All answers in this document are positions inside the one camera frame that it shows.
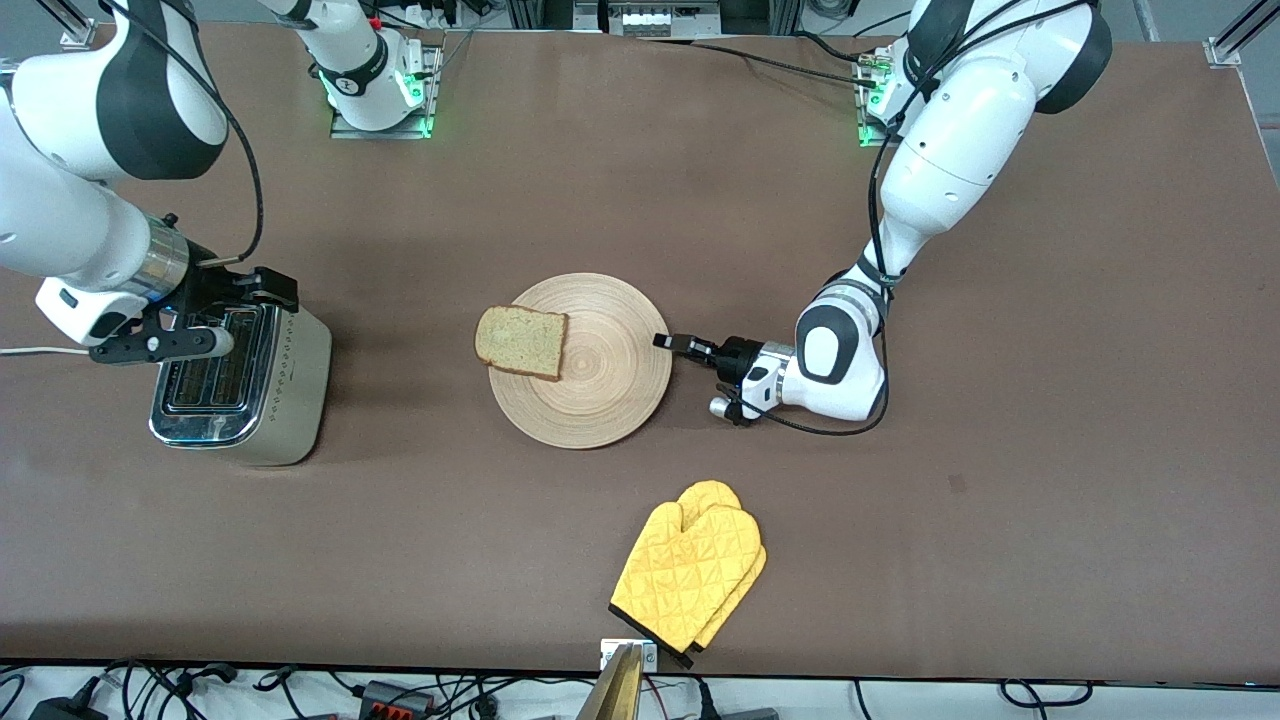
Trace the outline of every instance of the oven mitt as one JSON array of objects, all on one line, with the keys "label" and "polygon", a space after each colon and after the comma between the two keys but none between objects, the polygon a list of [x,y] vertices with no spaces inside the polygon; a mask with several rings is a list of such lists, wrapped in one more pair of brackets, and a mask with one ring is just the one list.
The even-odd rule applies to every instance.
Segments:
[{"label": "oven mitt", "polygon": [[712,506],[687,524],[678,502],[649,515],[609,611],[690,667],[685,651],[712,621],[760,553],[755,518]]},{"label": "oven mitt", "polygon": [[[741,509],[742,503],[739,501],[737,495],[732,488],[726,486],[719,480],[703,480],[700,483],[694,483],[685,492],[680,493],[680,500],[676,501],[681,507],[682,528],[687,529],[703,512],[714,507],[717,505],[726,507]],[[755,561],[751,562],[750,570],[742,578],[742,582],[733,588],[733,592],[724,598],[724,603],[712,614],[712,619],[707,621],[707,625],[698,632],[690,650],[695,652],[701,652],[712,643],[712,638],[719,632],[721,626],[724,625],[724,620],[733,610],[737,609],[737,603],[742,602],[742,597],[746,596],[746,591],[751,589],[755,584],[755,579],[760,577],[760,570],[764,570],[764,562],[767,560],[767,553],[764,552],[764,546],[760,546],[760,552],[756,553]]]}]

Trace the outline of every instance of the wooden plate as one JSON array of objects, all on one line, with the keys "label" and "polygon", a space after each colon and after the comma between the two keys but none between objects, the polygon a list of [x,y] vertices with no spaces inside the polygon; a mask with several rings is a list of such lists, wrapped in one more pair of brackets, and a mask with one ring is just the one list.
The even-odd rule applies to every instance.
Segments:
[{"label": "wooden plate", "polygon": [[671,352],[653,346],[667,323],[644,293],[609,275],[571,273],[535,284],[515,305],[568,315],[559,382],[489,369],[493,396],[517,428],[585,450],[649,419],[671,379]]}]

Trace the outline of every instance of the white cable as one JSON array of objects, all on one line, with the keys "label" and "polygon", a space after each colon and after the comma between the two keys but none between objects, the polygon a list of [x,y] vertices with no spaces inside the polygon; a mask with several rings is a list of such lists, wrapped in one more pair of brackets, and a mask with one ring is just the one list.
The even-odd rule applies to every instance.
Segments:
[{"label": "white cable", "polygon": [[0,355],[88,355],[79,347],[0,347]]}]

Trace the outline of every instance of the slice of bread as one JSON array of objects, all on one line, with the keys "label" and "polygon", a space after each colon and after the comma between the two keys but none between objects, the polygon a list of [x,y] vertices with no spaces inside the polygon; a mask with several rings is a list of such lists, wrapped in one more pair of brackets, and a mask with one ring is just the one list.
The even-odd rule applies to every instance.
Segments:
[{"label": "slice of bread", "polygon": [[544,380],[559,379],[568,315],[495,305],[476,325],[476,357],[490,368]]}]

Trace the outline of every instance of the brown tablecloth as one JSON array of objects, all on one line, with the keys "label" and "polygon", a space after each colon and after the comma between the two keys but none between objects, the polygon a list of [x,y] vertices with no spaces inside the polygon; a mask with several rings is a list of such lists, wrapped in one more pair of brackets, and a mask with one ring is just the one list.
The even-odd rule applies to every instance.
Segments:
[{"label": "brown tablecloth", "polygon": [[[637,434],[568,452],[498,410],[481,310],[591,270],[673,331],[788,340],[867,238],[847,88],[480,33],[436,137],[340,142],[288,31],[202,37],[261,161],[256,261],[334,333],[321,441],[239,469],[151,438],[151,368],[0,361],[0,655],[591,669],[649,510],[719,478],[769,565],[696,670],[1280,682],[1280,196],[1198,46],[1119,46],[920,255],[876,432],[735,429],[677,364]],[[233,143],[123,193],[221,251],[252,225]],[[3,275],[0,345],[60,342],[36,286]]]}]

